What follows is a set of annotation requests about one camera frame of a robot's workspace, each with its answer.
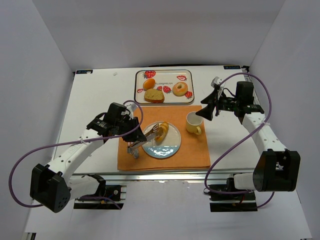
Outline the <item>silver metal tongs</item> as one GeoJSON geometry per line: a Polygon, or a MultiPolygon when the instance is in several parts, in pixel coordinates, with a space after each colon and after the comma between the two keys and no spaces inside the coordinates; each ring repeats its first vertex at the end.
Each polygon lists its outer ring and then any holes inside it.
{"type": "Polygon", "coordinates": [[[152,126],[151,130],[144,134],[145,140],[137,140],[133,143],[130,143],[127,147],[127,153],[133,155],[140,146],[146,144],[147,142],[154,140],[157,136],[160,136],[163,133],[162,128],[157,123],[152,126]]]}

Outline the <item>striped long bread roll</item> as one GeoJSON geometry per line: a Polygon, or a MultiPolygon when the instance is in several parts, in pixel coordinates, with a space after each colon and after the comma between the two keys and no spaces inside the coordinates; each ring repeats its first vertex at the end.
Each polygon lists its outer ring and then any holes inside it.
{"type": "Polygon", "coordinates": [[[159,126],[158,126],[158,130],[155,136],[155,142],[157,144],[160,144],[164,138],[166,137],[167,133],[169,131],[169,124],[165,121],[162,122],[159,126]]]}

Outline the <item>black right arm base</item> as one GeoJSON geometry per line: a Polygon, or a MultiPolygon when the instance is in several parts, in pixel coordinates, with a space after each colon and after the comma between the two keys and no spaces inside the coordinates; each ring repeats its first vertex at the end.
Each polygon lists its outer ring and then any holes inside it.
{"type": "Polygon", "coordinates": [[[212,191],[203,191],[209,196],[209,207],[211,213],[236,213],[236,212],[257,212],[256,195],[254,192],[243,192],[243,189],[236,189],[234,178],[228,177],[224,184],[209,184],[212,191]]]}

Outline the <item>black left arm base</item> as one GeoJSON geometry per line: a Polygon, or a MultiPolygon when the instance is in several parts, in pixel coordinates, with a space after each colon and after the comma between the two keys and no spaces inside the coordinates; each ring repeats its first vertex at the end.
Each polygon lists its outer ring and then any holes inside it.
{"type": "Polygon", "coordinates": [[[87,174],[76,180],[89,180],[93,186],[91,191],[77,198],[74,209],[77,210],[121,210],[126,199],[127,186],[120,184],[109,184],[100,175],[87,174]]]}

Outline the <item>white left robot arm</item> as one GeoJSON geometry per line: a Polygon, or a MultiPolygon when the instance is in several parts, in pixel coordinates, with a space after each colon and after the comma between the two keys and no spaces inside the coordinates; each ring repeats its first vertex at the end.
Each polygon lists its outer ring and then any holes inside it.
{"type": "Polygon", "coordinates": [[[183,126],[188,113],[199,109],[198,105],[141,108],[132,100],[111,103],[62,154],[33,168],[30,196],[54,213],[74,199],[109,201],[111,194],[102,176],[73,178],[73,174],[110,139],[119,140],[117,166],[121,171],[209,168],[205,135],[192,135],[183,126]]]}

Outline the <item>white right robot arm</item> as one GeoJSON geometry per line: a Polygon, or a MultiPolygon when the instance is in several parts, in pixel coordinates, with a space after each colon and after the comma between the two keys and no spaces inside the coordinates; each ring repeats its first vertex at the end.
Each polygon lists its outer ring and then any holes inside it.
{"type": "Polygon", "coordinates": [[[196,115],[211,121],[220,111],[233,112],[249,132],[248,136],[258,149],[260,158],[252,173],[237,173],[228,178],[225,189],[207,189],[222,195],[294,191],[301,157],[297,151],[288,150],[267,124],[264,110],[254,103],[253,83],[237,82],[235,95],[230,97],[224,93],[224,85],[220,81],[214,80],[211,85],[214,90],[201,101],[206,106],[196,115]]]}

